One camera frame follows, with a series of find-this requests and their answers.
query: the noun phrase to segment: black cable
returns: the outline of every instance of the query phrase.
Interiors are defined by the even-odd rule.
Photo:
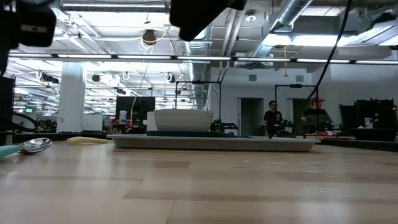
[[[351,3],[352,3],[352,0],[348,0],[348,2],[347,2],[347,7],[346,7],[346,11],[345,11],[345,13],[344,13],[343,22],[341,23],[340,32],[339,32],[339,34],[338,34],[338,36],[337,36],[336,43],[335,43],[335,45],[333,46],[333,48],[332,48],[332,50],[331,50],[331,52],[330,52],[330,55],[329,55],[328,60],[327,60],[327,62],[326,62],[326,64],[325,64],[325,67],[323,67],[322,74],[321,74],[321,76],[320,76],[320,78],[319,78],[317,84],[315,85],[315,88],[312,90],[311,94],[310,94],[310,95],[307,97],[307,99],[304,101],[304,103],[303,103],[303,105],[300,107],[299,111],[301,111],[301,110],[303,109],[304,105],[305,105],[306,103],[308,103],[308,102],[311,100],[311,97],[317,92],[317,89],[318,89],[319,86],[321,85],[321,82],[322,82],[322,80],[323,80],[323,77],[325,76],[326,71],[328,70],[330,61],[331,61],[331,59],[333,58],[333,55],[334,55],[335,52],[336,52],[338,42],[340,41],[341,37],[343,36],[344,30],[345,30],[345,28],[346,28],[346,23],[347,23],[348,14],[349,14],[349,11],[350,11],[350,8],[351,8]]]

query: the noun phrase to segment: dark shirt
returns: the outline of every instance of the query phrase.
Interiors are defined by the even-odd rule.
[[[323,115],[323,114],[328,114],[324,109],[318,109],[318,114]],[[310,108],[306,111],[304,111],[304,116],[309,116],[309,115],[317,115],[317,109]]]
[[[264,121],[267,121],[268,124],[280,124],[283,121],[282,114],[279,111],[272,112],[269,110],[264,114]]]

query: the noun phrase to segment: man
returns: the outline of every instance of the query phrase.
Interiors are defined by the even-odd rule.
[[[268,106],[270,110],[264,114],[264,126],[267,127],[267,132],[271,135],[274,133],[274,126],[279,126],[283,123],[283,118],[282,114],[276,109],[277,104],[275,100],[271,100]]]
[[[301,122],[303,124],[303,127],[305,130],[307,130],[307,133],[313,134],[318,131],[317,127],[317,115],[319,118],[319,123],[321,123],[324,120],[329,120],[331,122],[331,118],[329,117],[328,113],[322,109],[322,102],[324,102],[324,99],[321,99],[319,97],[314,97],[311,100],[311,108],[304,111],[304,116],[301,117]]]

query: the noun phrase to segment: ceiling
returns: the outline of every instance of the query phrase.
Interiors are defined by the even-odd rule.
[[[159,4],[162,1],[70,1],[65,0],[60,7],[54,6],[57,15],[57,29],[53,44],[47,48],[26,47],[21,45],[14,52],[19,53],[44,53],[44,54],[153,54],[153,55],[186,55],[186,43],[179,39],[179,28],[169,22],[168,13],[150,12],[147,7],[142,12],[130,12],[128,7],[107,7],[107,11],[82,11],[84,7],[68,6],[62,4]],[[369,21],[358,13],[373,11],[376,9],[391,7],[396,1],[367,0],[354,1],[354,9],[351,11],[351,19],[348,27],[367,27]],[[281,1],[275,0],[252,0],[248,1],[246,12],[253,11],[256,20],[248,22],[245,19],[236,28],[239,12],[235,14],[232,9],[224,10],[211,24],[210,36],[207,42],[210,45],[209,55],[223,55],[224,38],[227,33],[228,22],[234,20],[233,29],[239,29],[237,41],[231,48],[231,54],[247,53],[253,51],[263,40],[262,26],[266,16],[280,9]],[[338,17],[345,9],[346,1],[339,0],[315,0],[302,13],[302,16]],[[142,48],[142,34],[146,29],[154,29],[157,42],[152,48]],[[285,47],[274,47],[271,54],[274,57],[299,57],[299,58],[327,58],[331,47],[312,47],[287,45]],[[340,59],[380,59],[390,56],[389,47],[360,46],[339,47],[335,58]],[[16,110],[23,110],[26,105],[36,105],[39,113],[53,115],[57,113],[59,85],[45,83],[40,80],[41,73],[58,78],[62,82],[61,61],[51,60],[21,60],[12,58],[7,69],[7,75],[16,77],[15,104]],[[174,106],[175,84],[166,81],[167,75],[174,75],[176,80],[190,81],[192,71],[187,62],[177,63],[143,63],[143,62],[101,62],[92,60],[83,62],[88,72],[86,89],[86,113],[114,114],[115,87],[126,90],[127,95],[135,96],[142,82],[139,96],[156,96],[158,108],[172,108]],[[218,63],[211,63],[211,77],[218,74]],[[273,63],[270,74],[280,73],[285,63]],[[289,64],[289,68],[299,71],[308,76],[314,67],[310,64]],[[239,74],[247,73],[247,70],[231,67],[225,76],[225,85],[237,85],[242,77]],[[264,73],[264,70],[255,70],[253,74]],[[103,81],[94,82],[93,75],[100,75]],[[278,82],[272,79],[262,78],[255,85],[262,83]],[[181,95],[178,96],[179,108],[195,108],[195,93],[191,85],[185,86]]]

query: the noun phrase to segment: computer monitor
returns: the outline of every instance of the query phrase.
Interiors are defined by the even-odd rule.
[[[127,111],[127,119],[130,119],[131,106],[135,96],[118,96],[116,98],[116,119],[119,119],[120,111]],[[146,120],[147,113],[155,110],[154,97],[137,97],[134,104],[132,118],[133,120]]]

